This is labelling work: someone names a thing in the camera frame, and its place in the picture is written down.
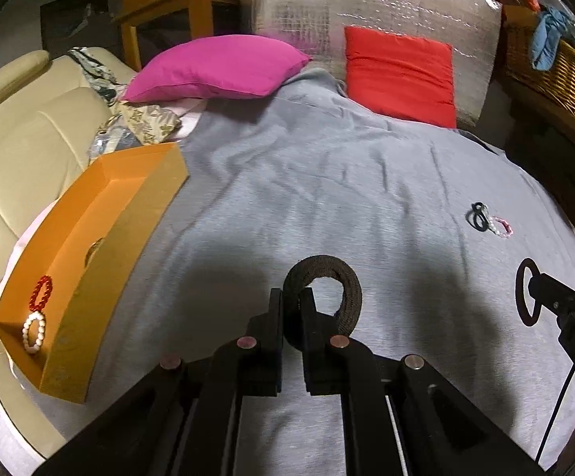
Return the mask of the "magenta pillow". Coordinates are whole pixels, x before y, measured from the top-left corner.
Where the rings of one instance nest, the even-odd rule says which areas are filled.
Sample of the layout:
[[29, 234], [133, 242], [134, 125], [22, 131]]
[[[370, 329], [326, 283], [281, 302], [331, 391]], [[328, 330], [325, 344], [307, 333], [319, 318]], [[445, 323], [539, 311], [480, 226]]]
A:
[[298, 48], [266, 36], [206, 36], [151, 59], [127, 85], [123, 99], [151, 103], [264, 98], [309, 61]]

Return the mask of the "dark brown woven bangle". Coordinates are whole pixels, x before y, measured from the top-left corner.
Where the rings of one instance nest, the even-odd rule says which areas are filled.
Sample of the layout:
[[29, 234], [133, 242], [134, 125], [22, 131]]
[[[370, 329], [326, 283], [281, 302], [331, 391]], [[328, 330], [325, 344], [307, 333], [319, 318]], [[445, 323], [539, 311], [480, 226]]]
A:
[[297, 350], [303, 350], [305, 345], [305, 326], [298, 296], [317, 278], [331, 278], [342, 284], [342, 298], [333, 316], [337, 334], [349, 336], [360, 318], [362, 287], [349, 264], [330, 255], [310, 256], [297, 262], [287, 273], [282, 288], [283, 332], [289, 345]]

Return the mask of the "red pillow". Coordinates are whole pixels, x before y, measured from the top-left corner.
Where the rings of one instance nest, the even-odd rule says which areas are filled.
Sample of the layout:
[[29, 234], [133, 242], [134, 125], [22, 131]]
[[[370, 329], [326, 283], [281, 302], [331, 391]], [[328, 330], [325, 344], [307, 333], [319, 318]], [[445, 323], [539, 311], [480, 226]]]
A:
[[456, 126], [449, 44], [347, 26], [345, 83], [349, 98], [372, 112], [443, 128]]

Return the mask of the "silver insulation foil sheet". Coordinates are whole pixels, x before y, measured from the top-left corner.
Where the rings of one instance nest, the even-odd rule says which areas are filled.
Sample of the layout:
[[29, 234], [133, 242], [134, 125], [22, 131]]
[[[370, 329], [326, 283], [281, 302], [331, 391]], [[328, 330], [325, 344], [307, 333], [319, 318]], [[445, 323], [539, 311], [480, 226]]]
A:
[[458, 127], [471, 129], [491, 82], [502, 7], [494, 0], [245, 0], [253, 32], [292, 44], [345, 77], [345, 27], [451, 45]]

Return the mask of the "floral patterned cloth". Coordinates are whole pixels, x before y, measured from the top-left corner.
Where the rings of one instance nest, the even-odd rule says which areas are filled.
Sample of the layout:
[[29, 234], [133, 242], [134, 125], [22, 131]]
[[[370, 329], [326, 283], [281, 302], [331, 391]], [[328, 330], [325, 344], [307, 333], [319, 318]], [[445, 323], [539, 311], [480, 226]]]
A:
[[162, 143], [181, 127], [179, 116], [158, 104], [117, 102], [111, 111], [141, 145]]

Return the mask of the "gold metal bangle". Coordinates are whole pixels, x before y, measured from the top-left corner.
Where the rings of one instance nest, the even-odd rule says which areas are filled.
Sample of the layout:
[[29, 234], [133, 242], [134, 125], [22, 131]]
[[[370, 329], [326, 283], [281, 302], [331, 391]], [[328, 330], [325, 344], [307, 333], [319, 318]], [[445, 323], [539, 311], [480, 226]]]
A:
[[104, 238], [97, 238], [97, 240], [90, 245], [90, 247], [88, 248], [88, 251], [85, 254], [84, 268], [88, 267], [93, 256], [96, 254], [96, 251], [99, 250], [100, 245], [103, 244], [103, 241], [104, 241]]

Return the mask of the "orange cardboard box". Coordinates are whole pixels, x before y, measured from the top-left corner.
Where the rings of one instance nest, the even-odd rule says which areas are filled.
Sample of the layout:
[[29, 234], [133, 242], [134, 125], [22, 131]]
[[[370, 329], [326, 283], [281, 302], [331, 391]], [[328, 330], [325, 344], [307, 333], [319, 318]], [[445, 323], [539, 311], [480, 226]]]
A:
[[39, 392], [84, 402], [115, 305], [188, 177], [174, 143], [103, 155], [27, 243], [0, 298], [0, 341]]

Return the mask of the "blue cloth in basket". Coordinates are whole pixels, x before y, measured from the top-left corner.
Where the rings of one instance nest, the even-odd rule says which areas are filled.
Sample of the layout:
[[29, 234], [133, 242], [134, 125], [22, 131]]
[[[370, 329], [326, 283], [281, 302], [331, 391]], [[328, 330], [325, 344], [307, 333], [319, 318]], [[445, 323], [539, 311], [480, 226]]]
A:
[[562, 39], [570, 38], [571, 18], [565, 12], [555, 8], [540, 12], [529, 47], [529, 60], [533, 69], [549, 71], [558, 54], [558, 45]]

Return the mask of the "clear plastic bag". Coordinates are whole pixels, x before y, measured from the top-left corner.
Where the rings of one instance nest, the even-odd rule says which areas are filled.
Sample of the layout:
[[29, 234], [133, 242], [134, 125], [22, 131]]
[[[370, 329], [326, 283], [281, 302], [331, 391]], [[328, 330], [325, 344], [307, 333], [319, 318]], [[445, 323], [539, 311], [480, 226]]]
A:
[[132, 132], [123, 126], [113, 126], [106, 130], [100, 130], [94, 136], [88, 149], [88, 159], [93, 163], [100, 156], [126, 150], [126, 148], [134, 145], [134, 140]]

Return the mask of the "wicker basket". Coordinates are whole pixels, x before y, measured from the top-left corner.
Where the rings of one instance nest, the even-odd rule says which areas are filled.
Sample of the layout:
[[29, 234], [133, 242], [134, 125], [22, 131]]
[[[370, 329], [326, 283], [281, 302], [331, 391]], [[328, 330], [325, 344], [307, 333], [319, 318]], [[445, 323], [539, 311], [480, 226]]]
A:
[[537, 71], [529, 60], [529, 47], [537, 26], [536, 14], [525, 6], [505, 6], [502, 14], [506, 74], [561, 106], [575, 118], [575, 49], [562, 40], [551, 69]]

